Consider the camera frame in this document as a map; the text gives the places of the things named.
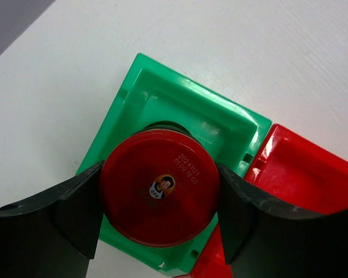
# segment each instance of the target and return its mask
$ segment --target red plastic tray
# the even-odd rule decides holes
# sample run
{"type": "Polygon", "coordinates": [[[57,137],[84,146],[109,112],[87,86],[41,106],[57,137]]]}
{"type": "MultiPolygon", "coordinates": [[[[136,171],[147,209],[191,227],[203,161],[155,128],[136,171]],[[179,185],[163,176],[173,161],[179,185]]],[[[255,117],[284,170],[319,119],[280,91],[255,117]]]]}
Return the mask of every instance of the red plastic tray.
{"type": "Polygon", "coordinates": [[[190,274],[180,278],[232,278],[231,267],[224,261],[219,224],[216,224],[204,250],[190,274]]]}
{"type": "MultiPolygon", "coordinates": [[[[245,180],[297,206],[323,214],[348,208],[348,162],[281,125],[273,125],[245,180]]],[[[192,272],[231,278],[217,225],[192,272]]]]}

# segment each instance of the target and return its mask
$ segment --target green plastic tray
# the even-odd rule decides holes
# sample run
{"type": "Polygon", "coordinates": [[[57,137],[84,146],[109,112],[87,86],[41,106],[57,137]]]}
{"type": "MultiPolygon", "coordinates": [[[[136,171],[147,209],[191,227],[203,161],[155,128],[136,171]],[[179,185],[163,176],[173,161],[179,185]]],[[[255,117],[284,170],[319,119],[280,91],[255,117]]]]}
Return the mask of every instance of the green plastic tray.
{"type": "MultiPolygon", "coordinates": [[[[78,173],[107,159],[135,132],[163,120],[184,126],[216,162],[241,176],[271,126],[269,119],[138,54],[78,173]]],[[[215,216],[201,234],[180,246],[152,248],[123,237],[104,217],[99,238],[166,276],[178,276],[192,270],[217,222],[215,216]]]]}

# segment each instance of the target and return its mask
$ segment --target plastic container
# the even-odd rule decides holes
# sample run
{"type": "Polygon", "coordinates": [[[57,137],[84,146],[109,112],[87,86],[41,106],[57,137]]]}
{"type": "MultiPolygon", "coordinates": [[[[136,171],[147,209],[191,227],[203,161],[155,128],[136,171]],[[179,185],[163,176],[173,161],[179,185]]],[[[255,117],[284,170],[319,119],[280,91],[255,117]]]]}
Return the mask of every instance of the plastic container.
{"type": "Polygon", "coordinates": [[[231,267],[224,260],[219,224],[189,274],[180,278],[232,278],[231,267]]]}
{"type": "Polygon", "coordinates": [[[348,208],[348,162],[281,125],[273,125],[245,179],[307,210],[348,208]]]}
{"type": "MultiPolygon", "coordinates": [[[[211,157],[243,176],[265,138],[271,121],[138,54],[78,173],[107,159],[113,149],[155,122],[185,127],[211,157]]],[[[100,239],[166,276],[189,273],[205,247],[217,216],[197,237],[170,248],[128,240],[104,217],[100,239]]]]}

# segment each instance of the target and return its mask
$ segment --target woman portrait logo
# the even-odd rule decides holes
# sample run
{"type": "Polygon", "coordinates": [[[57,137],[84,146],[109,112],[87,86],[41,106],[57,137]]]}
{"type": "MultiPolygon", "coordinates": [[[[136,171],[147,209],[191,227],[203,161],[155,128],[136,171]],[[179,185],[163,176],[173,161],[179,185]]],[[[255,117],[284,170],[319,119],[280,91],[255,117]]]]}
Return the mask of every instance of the woman portrait logo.
{"type": "Polygon", "coordinates": [[[175,187],[175,180],[171,175],[159,175],[150,186],[150,195],[155,199],[162,199],[171,194],[175,187]]]}

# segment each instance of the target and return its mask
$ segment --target white table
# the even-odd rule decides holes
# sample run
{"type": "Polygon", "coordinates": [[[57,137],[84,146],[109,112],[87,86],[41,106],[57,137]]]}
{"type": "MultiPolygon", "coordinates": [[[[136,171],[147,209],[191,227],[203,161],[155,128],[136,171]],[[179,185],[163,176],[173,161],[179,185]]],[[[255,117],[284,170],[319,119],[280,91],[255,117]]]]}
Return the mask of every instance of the white table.
{"type": "MultiPolygon", "coordinates": [[[[0,206],[74,175],[137,52],[348,160],[348,0],[57,0],[0,57],[0,206]]],[[[100,242],[88,277],[162,277],[100,242]]]]}

